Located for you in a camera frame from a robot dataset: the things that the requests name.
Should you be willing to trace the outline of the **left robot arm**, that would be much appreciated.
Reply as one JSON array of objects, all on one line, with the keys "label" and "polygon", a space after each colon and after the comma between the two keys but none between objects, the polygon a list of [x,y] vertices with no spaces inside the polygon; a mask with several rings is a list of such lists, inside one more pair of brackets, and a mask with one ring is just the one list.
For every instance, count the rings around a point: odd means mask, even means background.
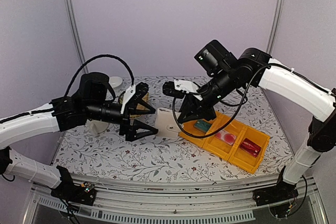
[{"label": "left robot arm", "polygon": [[68,170],[48,166],[25,157],[10,145],[45,133],[64,132],[85,125],[88,120],[118,124],[119,135],[128,142],[155,135],[158,130],[138,120],[132,114],[153,114],[155,109],[143,97],[149,86],[146,83],[131,85],[123,95],[123,103],[107,100],[107,93],[115,94],[109,77],[100,72],[82,75],[78,90],[72,96],[53,99],[33,111],[1,120],[1,174],[26,178],[45,185],[67,200],[78,195]]}]

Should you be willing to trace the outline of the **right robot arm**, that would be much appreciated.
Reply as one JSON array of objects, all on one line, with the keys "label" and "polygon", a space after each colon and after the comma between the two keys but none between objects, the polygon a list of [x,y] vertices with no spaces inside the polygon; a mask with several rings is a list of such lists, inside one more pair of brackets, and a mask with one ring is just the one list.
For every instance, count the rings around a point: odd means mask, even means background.
[{"label": "right robot arm", "polygon": [[180,108],[179,123],[214,119],[214,105],[232,91],[248,90],[250,86],[279,94],[312,114],[307,139],[281,171],[280,183],[271,190],[276,201],[284,200],[291,194],[291,185],[322,153],[335,147],[335,90],[314,83],[257,48],[248,48],[236,58],[218,40],[212,40],[194,58],[211,80],[188,92]]}]

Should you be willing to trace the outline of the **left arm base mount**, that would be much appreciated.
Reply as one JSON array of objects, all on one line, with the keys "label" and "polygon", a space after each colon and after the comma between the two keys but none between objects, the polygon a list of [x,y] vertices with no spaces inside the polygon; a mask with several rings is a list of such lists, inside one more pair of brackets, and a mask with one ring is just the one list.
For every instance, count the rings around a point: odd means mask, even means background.
[{"label": "left arm base mount", "polygon": [[90,182],[83,182],[75,185],[68,170],[61,166],[56,166],[60,172],[61,183],[51,189],[51,196],[62,199],[66,202],[75,202],[82,205],[93,206],[97,191],[95,185]]}]

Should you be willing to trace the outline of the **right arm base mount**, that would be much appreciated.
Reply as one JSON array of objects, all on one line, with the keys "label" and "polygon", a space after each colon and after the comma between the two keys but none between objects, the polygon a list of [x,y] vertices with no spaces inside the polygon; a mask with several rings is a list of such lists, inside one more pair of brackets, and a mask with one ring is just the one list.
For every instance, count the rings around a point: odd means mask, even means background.
[{"label": "right arm base mount", "polygon": [[307,197],[308,182],[304,175],[301,177],[305,184],[305,191],[303,200],[299,205],[297,205],[299,193],[296,185],[286,184],[282,178],[278,178],[277,183],[274,186],[255,189],[252,195],[253,200],[257,206],[270,205],[287,200],[288,202],[285,204],[269,207],[270,214],[273,217],[279,220],[287,219],[301,209]]}]

